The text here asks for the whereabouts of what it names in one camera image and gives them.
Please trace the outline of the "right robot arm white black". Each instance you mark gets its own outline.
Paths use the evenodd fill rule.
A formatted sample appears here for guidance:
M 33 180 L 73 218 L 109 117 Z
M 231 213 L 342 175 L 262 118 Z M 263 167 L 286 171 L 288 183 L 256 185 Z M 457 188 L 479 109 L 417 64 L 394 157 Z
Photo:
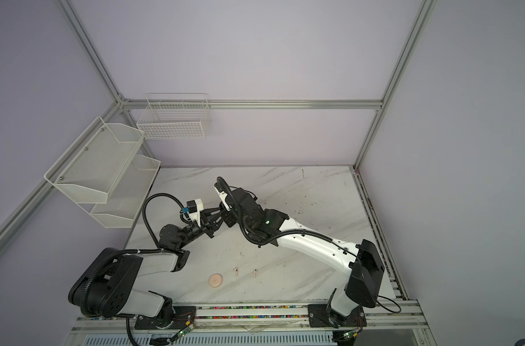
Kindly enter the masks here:
M 242 188 L 232 189 L 221 182 L 214 188 L 248 242 L 301 252 L 345 277 L 330 297 L 330 314 L 346 318 L 358 307 L 371 309 L 378 305 L 385 265 L 373 242 L 346 242 L 321 234 L 279 210 L 262 208 Z

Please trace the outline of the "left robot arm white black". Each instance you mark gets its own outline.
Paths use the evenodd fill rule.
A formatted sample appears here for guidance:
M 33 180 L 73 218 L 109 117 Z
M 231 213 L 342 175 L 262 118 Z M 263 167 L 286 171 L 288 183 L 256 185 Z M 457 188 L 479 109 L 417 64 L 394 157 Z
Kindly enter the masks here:
M 192 222 L 161 228 L 157 249 L 106 248 L 70 288 L 68 301 L 85 317 L 131 317 L 143 315 L 169 319 L 173 300 L 142 288 L 140 280 L 186 266 L 190 252 L 184 247 L 202 235 L 210 238 L 224 223 L 223 208 L 197 212 Z

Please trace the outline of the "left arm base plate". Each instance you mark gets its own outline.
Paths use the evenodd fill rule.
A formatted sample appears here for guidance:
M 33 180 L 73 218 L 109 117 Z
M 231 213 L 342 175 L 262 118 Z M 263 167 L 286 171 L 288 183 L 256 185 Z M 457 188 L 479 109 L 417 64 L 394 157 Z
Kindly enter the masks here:
M 136 330 L 181 330 L 188 324 L 193 324 L 196 311 L 195 306 L 164 308 L 156 317 L 140 315 L 134 328 Z

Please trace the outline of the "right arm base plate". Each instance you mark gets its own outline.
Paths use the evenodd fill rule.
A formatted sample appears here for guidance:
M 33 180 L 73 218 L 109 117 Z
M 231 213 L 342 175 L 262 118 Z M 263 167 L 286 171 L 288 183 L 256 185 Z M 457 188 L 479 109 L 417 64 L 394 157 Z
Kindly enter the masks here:
M 339 329 L 367 326 L 366 314 L 361 306 L 351 311 L 347 317 L 333 311 L 327 304 L 310 304 L 307 309 L 310 327 L 331 327 Z

